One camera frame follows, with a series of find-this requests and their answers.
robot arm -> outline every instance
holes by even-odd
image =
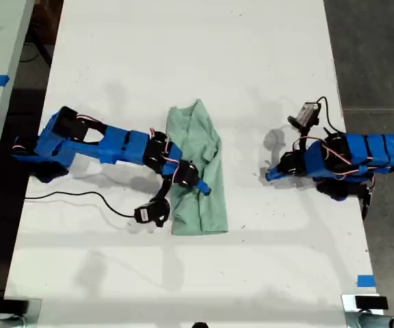
[[[84,141],[90,128],[102,134],[103,138],[96,142]],[[125,161],[146,165],[162,176],[163,184],[158,194],[150,203],[138,208],[138,212],[135,210],[135,218],[141,223],[156,221],[147,219],[150,211],[153,217],[160,211],[168,218],[165,214],[169,213],[169,205],[165,204],[165,196],[173,183],[197,188],[204,195],[211,192],[209,186],[198,177],[195,165],[182,159],[181,149],[165,134],[153,129],[149,135],[116,128],[79,115],[68,107],[62,107],[51,117],[39,137],[16,138],[12,149],[13,156],[26,164],[30,174],[45,183],[66,175],[77,153],[96,158],[100,163]]]
[[[269,170],[268,181],[285,176],[311,177],[316,182],[317,190],[329,195],[334,200],[344,200],[355,195],[363,201],[363,218],[370,204],[371,192],[376,173],[394,172],[394,135],[356,135],[336,130],[325,139],[308,137],[312,126],[319,124],[321,97],[317,102],[307,102],[296,118],[288,121],[300,132],[299,149],[286,152],[280,163]],[[308,148],[306,139],[316,139]],[[372,181],[367,187],[364,182]]]

wire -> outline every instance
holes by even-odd
[[[79,115],[77,115],[77,118],[87,118],[87,119],[92,120],[92,121],[95,121],[95,122],[100,122],[100,121],[98,121],[96,118],[93,118],[92,116],[84,115],[84,114],[79,114]]]
[[[341,156],[339,153],[337,153],[335,150],[332,150],[331,148],[325,146],[324,144],[321,145],[323,148],[325,148],[327,151],[333,153],[335,156],[337,156],[339,159],[341,159],[343,162],[345,162],[348,165],[352,165],[350,161],[345,159],[343,156]]]
[[[31,58],[31,59],[20,60],[19,62],[20,62],[20,63],[29,63],[29,62],[32,62],[33,60],[35,60],[37,57],[39,57],[39,54],[37,54],[36,56],[34,56],[34,57]]]
[[[328,99],[325,96],[320,97],[319,99],[316,100],[316,103],[320,103],[321,100],[325,100],[325,106],[326,106],[326,119],[328,120],[328,124],[331,128],[334,129],[334,131],[339,132],[341,134],[344,134],[344,132],[341,132],[340,130],[337,130],[332,124],[331,121],[329,119],[329,107],[328,107]]]
[[[24,146],[21,146],[21,145],[14,145],[14,146],[12,147],[12,149],[15,149],[15,148],[22,148],[22,149],[25,149],[25,147],[24,147]]]
[[[56,195],[56,194],[62,194],[62,195],[69,195],[69,196],[83,196],[83,195],[97,195],[99,196],[104,204],[115,214],[119,215],[120,217],[127,217],[127,218],[132,218],[135,217],[134,215],[126,215],[126,214],[122,214],[120,212],[118,212],[117,210],[115,210],[112,206],[109,205],[109,203],[107,202],[107,200],[104,198],[103,195],[101,195],[100,193],[97,193],[96,191],[86,191],[85,193],[67,193],[65,191],[54,191],[53,193],[49,193],[48,195],[43,195],[43,196],[39,196],[39,197],[26,197],[26,200],[41,200],[42,198],[46,198],[52,195]]]
[[[314,140],[320,140],[320,141],[322,141],[322,142],[324,142],[324,143],[326,143],[326,141],[324,141],[323,139],[321,139],[321,138],[316,138],[316,137],[309,137],[309,136],[304,136],[304,137],[300,137],[299,139],[297,139],[295,142],[293,142],[293,151],[294,151],[294,147],[295,147],[295,145],[296,145],[296,142],[298,142],[299,140],[301,140],[301,139],[314,139]]]
[[[343,156],[341,156],[338,152],[336,152],[335,150],[329,148],[328,146],[325,146],[324,144],[326,144],[326,141],[323,140],[323,139],[321,139],[321,138],[308,137],[308,136],[300,137],[300,138],[297,139],[295,142],[293,142],[293,151],[294,151],[296,142],[298,142],[298,141],[301,140],[301,139],[314,139],[314,140],[320,140],[320,141],[322,142],[321,146],[322,146],[323,148],[325,148],[325,149],[328,151],[328,154],[326,155],[326,158],[325,158],[325,159],[328,158],[329,152],[331,152],[331,153],[333,153],[335,156],[337,156],[339,159],[341,159],[343,162],[345,162],[346,164],[352,165],[352,163],[351,163],[349,160],[345,159],[345,158],[344,158]]]
[[[176,177],[176,173],[177,173],[177,171],[179,170],[179,165],[180,165],[180,163],[179,163],[179,161],[177,161],[177,160],[175,160],[175,159],[169,159],[168,157],[165,157],[165,156],[162,156],[162,157],[163,157],[163,159],[165,159],[165,160],[168,161],[168,162],[176,163],[176,164],[177,164],[177,167],[176,167],[176,169],[175,169],[175,171],[174,171],[174,173],[173,173],[173,175],[172,175],[172,179],[171,179],[171,181],[174,183],[174,178]]]

green cloth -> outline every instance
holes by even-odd
[[[199,99],[184,109],[173,107],[167,119],[167,135],[191,161],[211,187],[209,196],[198,189],[171,188],[172,234],[195,236],[228,231],[222,173],[222,142],[205,106]]]

concrete floor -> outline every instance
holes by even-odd
[[[394,1],[325,4],[347,130],[394,133]],[[22,58],[32,55],[26,46]],[[48,74],[40,57],[22,63],[15,87],[42,90]],[[394,174],[379,177],[365,229],[378,292],[394,315]]]

